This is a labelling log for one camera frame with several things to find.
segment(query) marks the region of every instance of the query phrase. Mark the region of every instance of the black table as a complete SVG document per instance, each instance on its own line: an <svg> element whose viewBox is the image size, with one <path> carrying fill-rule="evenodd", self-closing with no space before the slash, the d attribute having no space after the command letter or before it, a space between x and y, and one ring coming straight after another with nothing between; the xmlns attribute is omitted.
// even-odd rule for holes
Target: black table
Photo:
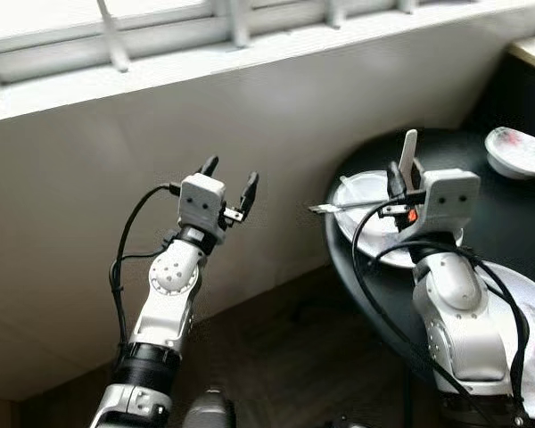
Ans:
<svg viewBox="0 0 535 428"><path fill-rule="evenodd" d="M385 169L389 161L398 161L405 133L395 132L362 144L337 169L327 201L332 201L341 183L340 176ZM461 168L480 176L480 197L472 221L465 228L464 245L486 260L505 265L535 281L535 180L514 181L491 169L486 161L484 138L485 135L465 131L421 130L416 157L426 170ZM352 268L350 243L333 215L325 216L325 237L337 273L374 328L406 360L415 375L433 383L431 368L413 356L360 290ZM426 352L424 325L412 304L414 283L410 270L383 266L367 283L394 321L415 343L424 346Z"/></svg>

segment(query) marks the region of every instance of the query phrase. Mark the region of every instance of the black cable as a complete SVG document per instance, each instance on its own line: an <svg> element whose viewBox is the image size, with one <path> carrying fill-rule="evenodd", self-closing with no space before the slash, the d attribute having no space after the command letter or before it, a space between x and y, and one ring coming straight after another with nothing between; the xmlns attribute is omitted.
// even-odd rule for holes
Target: black cable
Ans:
<svg viewBox="0 0 535 428"><path fill-rule="evenodd" d="M355 234L353 235L353 241L351 245L351 258L352 263L355 271L355 277L358 280L358 284L363 291L363 293L366 295L366 298L370 302L373 309L379 314L379 316L383 319L383 321L386 323L386 325L404 342L406 345L413 351L415 355L417 355L426 365L432 367L434 371L436 371L441 377L443 377L456 391L464 397L465 400L468 401L468 403L477 410L477 412L488 422L488 424L494 428L498 428L497 423L491 417L489 414L487 414L483 408L480 407L480 405L473 399L472 395L450 374L448 373L444 367L442 367L438 362L430 358L430 356L426 356L421 349L419 349L411 340L408 338L408 336L396 325L394 321L389 317L389 315L386 313L386 310L381 306L381 304L375 299L374 295L371 293L370 289L366 286L365 279L361 275L360 272L360 266L358 265L358 259L357 259L357 247L358 247L358 238L360 237L360 234L363 230L363 227L365 227L365 224L368 222L368 220L379 210L381 210L384 207L387 207L389 205L393 205L396 203L400 203L404 201L404 198L393 198L386 202L380 203L363 217L363 219L360 221L360 223L357 226L357 229L355 230Z"/></svg>
<svg viewBox="0 0 535 428"><path fill-rule="evenodd" d="M374 269L379 259L384 255L388 254L391 251L399 250L402 248L410 247L424 247L432 248L434 250L454 252L462 257L465 257L472 263L474 266L479 266L483 271L485 271L488 276L496 283L501 292L503 293L502 299L509 304L511 310L514 314L515 327L517 330L517 352L515 353L514 360L511 365L511 383L512 390L514 394L515 404L518 410L525 413L523 408L523 397L522 397L522 379L523 379L523 365L525 360L525 349L527 348L527 342L529 341L529 332L527 331L528 326L524 322L524 315L522 311L517 306L517 303L514 300L514 297L511 295L511 292L503 283L503 281L496 275L496 273L488 267L483 260L481 260L475 254L472 254L469 251L463 250L458 247L453 247L451 245L446 245L444 243L432 243L426 241L407 241L405 243L399 243L392 245L389 249L379 252L373 260L369 263L369 269Z"/></svg>
<svg viewBox="0 0 535 428"><path fill-rule="evenodd" d="M119 240L119 248L117 249L117 257L115 258L114 266L111 265L109 271L109 284L111 286L111 293L113 294L113 299L115 301L115 309L117 310L117 318L119 320L119 358L122 355L122 351L127 344L127 320L125 318L125 311L123 309L123 300L121 299L121 264L123 262L123 252L125 250L125 243L127 242L128 233L135 221L136 215L143 208L146 202L153 196L155 193L160 190L170 190L170 184L157 185L152 190L147 192L141 200L136 204L136 206L129 214L125 227L123 227L123 232Z"/></svg>

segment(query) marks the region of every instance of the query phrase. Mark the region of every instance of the white wall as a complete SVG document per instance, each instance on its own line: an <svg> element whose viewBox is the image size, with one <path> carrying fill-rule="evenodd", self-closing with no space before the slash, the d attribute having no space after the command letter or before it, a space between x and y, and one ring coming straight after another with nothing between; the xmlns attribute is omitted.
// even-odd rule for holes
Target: white wall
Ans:
<svg viewBox="0 0 535 428"><path fill-rule="evenodd" d="M534 34L532 7L0 121L0 398L112 358L107 268L149 186L216 153L236 201L259 171L250 220L206 272L196 312L213 314L324 264L320 221L305 207L337 164L394 128L455 126L507 43ZM154 248L175 211L151 202L128 248ZM131 318L145 274L143 263L126 268Z"/></svg>

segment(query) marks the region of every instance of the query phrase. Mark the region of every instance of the wooden floor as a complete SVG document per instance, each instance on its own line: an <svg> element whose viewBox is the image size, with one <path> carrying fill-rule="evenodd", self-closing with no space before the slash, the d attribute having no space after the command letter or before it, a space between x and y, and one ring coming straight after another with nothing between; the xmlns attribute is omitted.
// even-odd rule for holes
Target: wooden floor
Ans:
<svg viewBox="0 0 535 428"><path fill-rule="evenodd" d="M213 385L235 402L239 427L315 428L342 414L401 427L402 374L326 267L194 327L169 426ZM102 367L21 403L21 428L88 426L108 376ZM415 382L413 396L415 427L440 427L435 392Z"/></svg>

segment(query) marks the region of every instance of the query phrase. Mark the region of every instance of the window sill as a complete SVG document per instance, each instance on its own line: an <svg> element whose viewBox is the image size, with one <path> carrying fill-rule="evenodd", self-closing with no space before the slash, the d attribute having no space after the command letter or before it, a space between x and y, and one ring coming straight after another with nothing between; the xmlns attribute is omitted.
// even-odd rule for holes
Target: window sill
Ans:
<svg viewBox="0 0 535 428"><path fill-rule="evenodd" d="M149 57L134 61L129 72L123 74L106 66L39 78L4 88L0 120L532 5L535 0L431 4L411 15L388 11L349 18L340 30L321 24L257 36L250 47L241 50L220 44Z"/></svg>

